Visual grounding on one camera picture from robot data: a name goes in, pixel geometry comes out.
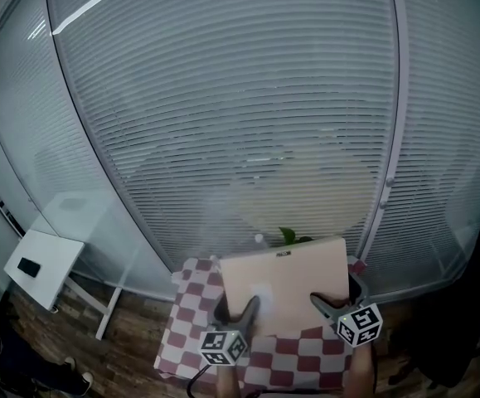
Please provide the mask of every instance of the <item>person's leg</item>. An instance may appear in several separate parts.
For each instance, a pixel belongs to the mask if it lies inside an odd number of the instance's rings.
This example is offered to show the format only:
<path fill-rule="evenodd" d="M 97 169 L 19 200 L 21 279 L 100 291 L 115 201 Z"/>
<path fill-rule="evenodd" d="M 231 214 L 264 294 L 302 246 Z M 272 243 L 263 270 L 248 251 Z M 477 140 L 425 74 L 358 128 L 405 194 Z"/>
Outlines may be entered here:
<path fill-rule="evenodd" d="M 0 366 L 18 371 L 43 385 L 72 395 L 83 395 L 90 384 L 72 371 L 69 365 L 48 362 L 33 350 L 11 327 L 0 329 L 2 336 L 2 354 Z"/>

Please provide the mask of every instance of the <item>sneaker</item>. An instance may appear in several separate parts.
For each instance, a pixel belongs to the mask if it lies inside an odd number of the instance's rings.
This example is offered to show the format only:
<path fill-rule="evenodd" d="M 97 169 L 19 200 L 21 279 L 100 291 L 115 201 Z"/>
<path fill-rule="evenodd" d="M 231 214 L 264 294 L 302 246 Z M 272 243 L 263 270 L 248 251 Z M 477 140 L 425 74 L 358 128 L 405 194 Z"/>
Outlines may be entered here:
<path fill-rule="evenodd" d="M 88 384 L 86 391 L 83 392 L 83 394 L 81 395 L 83 396 L 89 391 L 90 387 L 92 386 L 92 383 L 94 382 L 94 378 L 92 377 L 92 373 L 89 373 L 88 371 L 86 373 L 83 373 L 81 376 L 83 377 L 83 382 Z"/>
<path fill-rule="evenodd" d="M 68 367 L 70 367 L 70 369 L 72 371 L 75 370 L 75 359 L 74 358 L 72 358 L 72 357 L 65 358 L 65 364 L 68 364 Z"/>

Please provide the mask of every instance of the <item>wooden board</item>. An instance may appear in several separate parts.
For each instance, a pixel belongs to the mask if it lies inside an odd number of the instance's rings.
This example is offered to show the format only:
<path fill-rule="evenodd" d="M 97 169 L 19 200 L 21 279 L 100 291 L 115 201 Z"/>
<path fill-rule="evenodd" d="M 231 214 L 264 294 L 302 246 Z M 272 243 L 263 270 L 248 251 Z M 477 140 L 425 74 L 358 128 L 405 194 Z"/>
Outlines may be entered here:
<path fill-rule="evenodd" d="M 233 255 L 221 260 L 232 317 L 258 295 L 255 335 L 316 328 L 326 319 L 313 307 L 311 293 L 348 298 L 347 247 L 342 238 Z"/>

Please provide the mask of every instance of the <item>wooden floor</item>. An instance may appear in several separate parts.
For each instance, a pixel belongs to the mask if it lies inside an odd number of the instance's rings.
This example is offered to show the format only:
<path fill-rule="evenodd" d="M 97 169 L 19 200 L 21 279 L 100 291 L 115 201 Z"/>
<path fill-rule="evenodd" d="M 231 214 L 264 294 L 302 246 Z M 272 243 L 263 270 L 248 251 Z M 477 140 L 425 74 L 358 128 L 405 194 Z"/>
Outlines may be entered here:
<path fill-rule="evenodd" d="M 108 302 L 109 288 L 89 280 L 76 280 L 98 299 Z M 95 339 L 99 314 L 86 306 L 69 289 L 59 302 L 58 314 L 50 314 L 27 295 L 15 288 L 10 298 L 19 319 L 14 322 L 18 332 L 46 359 L 62 362 L 68 355 L 77 361 L 79 371 L 91 371 L 95 383 L 88 396 L 177 398 L 186 396 L 184 384 L 165 382 L 154 371 L 162 331 L 171 304 L 122 292 L 103 341 Z M 393 328 L 410 318 L 408 303 L 381 307 L 384 317 L 382 338 L 376 344 L 379 356 L 376 396 L 395 397 L 457 397 L 479 396 L 480 360 L 474 359 L 463 380 L 453 389 L 442 386 L 429 390 L 429 381 L 417 371 L 398 386 L 388 385 L 389 376 L 404 363 L 404 356 L 387 355 L 388 337 Z"/>

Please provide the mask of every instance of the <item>table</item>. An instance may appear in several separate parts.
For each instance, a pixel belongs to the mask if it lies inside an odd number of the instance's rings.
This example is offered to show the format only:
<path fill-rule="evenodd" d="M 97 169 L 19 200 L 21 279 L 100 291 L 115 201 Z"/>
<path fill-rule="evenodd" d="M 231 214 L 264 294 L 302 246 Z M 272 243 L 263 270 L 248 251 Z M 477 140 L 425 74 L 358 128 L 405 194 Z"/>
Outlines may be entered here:
<path fill-rule="evenodd" d="M 349 270 L 361 272 L 365 265 L 349 257 Z M 163 378 L 192 378 L 205 366 L 197 344 L 208 325 L 208 311 L 223 293 L 223 283 L 211 260 L 191 258 L 172 275 L 179 285 L 154 367 Z M 244 393 L 259 389 L 297 387 L 341 388 L 352 349 L 327 323 L 318 328 L 285 335 L 255 337 L 250 355 L 238 361 L 238 377 Z M 212 366 L 200 380 L 216 382 Z"/>
<path fill-rule="evenodd" d="M 49 311 L 52 310 L 63 284 L 66 284 L 88 305 L 104 315 L 96 333 L 96 339 L 101 340 L 122 289 L 116 288 L 109 305 L 105 306 L 68 276 L 84 247 L 85 243 L 77 240 L 29 230 L 13 251 L 4 271 Z M 22 258 L 37 262 L 41 266 L 36 277 L 31 277 L 18 268 Z"/>

